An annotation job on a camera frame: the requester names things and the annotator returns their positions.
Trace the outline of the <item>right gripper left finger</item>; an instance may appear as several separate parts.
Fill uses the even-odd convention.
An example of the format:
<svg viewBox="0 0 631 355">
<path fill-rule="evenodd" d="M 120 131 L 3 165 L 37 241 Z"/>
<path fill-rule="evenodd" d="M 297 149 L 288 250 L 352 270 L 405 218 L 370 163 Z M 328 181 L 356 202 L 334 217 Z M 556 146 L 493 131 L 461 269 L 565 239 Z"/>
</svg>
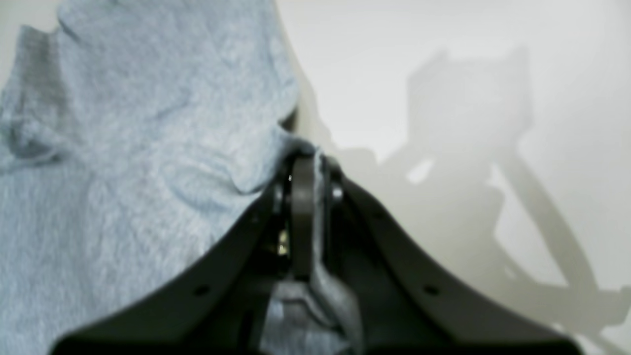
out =
<svg viewBox="0 0 631 355">
<path fill-rule="evenodd" d="M 54 355 L 261 355 L 275 284 L 313 273 L 314 156 L 289 157 L 201 260 L 128 308 L 74 331 Z"/>
</svg>

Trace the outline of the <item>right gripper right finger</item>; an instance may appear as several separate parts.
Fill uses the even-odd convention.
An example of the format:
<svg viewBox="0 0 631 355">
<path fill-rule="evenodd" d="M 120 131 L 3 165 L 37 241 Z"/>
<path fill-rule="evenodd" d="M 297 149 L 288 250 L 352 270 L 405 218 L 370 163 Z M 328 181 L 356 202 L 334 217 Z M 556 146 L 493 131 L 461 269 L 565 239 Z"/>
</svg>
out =
<svg viewBox="0 0 631 355">
<path fill-rule="evenodd" d="M 324 263 L 356 296 L 365 355 L 579 355 L 570 337 L 491 301 L 423 251 L 324 157 Z"/>
</svg>

